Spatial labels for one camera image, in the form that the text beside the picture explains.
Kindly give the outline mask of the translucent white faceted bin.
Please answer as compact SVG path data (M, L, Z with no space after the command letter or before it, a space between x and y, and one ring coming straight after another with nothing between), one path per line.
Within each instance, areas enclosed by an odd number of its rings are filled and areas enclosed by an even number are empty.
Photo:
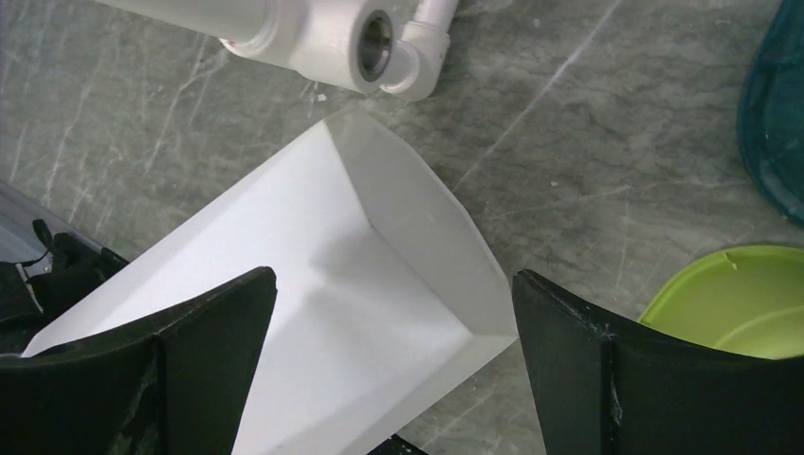
M73 308L34 356L245 284L167 369L211 454L210 398L242 407L228 454L365 454L516 339L507 278L466 209L357 110L318 122Z

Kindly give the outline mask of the lime green plastic tub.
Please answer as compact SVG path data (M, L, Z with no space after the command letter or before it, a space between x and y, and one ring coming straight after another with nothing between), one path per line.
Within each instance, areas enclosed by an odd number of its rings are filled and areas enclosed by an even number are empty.
M663 334L766 359L803 354L803 250L733 246L668 280L639 317Z

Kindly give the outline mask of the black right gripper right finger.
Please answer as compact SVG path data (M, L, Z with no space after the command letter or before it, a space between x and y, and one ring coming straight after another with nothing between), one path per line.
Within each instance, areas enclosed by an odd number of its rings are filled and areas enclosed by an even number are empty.
M540 274L513 307L550 454L799 454L803 360L730 354L671 337Z

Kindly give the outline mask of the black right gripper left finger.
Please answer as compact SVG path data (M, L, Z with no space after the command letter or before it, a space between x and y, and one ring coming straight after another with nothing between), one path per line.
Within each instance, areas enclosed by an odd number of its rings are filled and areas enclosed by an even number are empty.
M256 267L113 329L1 360L5 454L229 454L277 286Z

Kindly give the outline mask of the teal translucent plastic tub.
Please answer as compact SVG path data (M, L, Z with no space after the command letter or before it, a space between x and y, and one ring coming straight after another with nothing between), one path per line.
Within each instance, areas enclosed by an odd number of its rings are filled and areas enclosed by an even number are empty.
M743 166L789 222L803 226L803 3L783 1L747 72L737 114Z

